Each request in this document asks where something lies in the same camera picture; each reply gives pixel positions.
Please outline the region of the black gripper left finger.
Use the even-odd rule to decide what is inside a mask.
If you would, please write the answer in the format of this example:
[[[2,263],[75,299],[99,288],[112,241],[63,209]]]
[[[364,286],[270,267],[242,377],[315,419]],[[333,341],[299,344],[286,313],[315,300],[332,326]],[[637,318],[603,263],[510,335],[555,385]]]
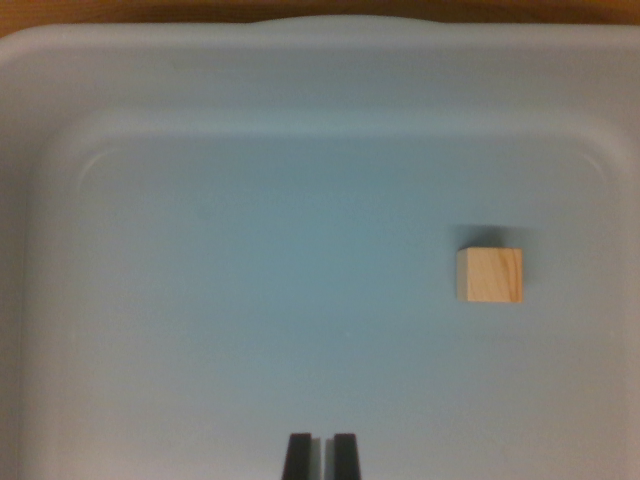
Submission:
[[[282,480],[318,480],[321,478],[321,439],[311,433],[289,436]]]

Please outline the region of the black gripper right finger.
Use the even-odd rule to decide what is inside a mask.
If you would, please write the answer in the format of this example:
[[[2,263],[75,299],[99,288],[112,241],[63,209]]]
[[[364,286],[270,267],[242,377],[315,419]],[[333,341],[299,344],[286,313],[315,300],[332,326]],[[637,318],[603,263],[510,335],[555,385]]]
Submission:
[[[337,433],[325,441],[325,480],[361,480],[357,436]]]

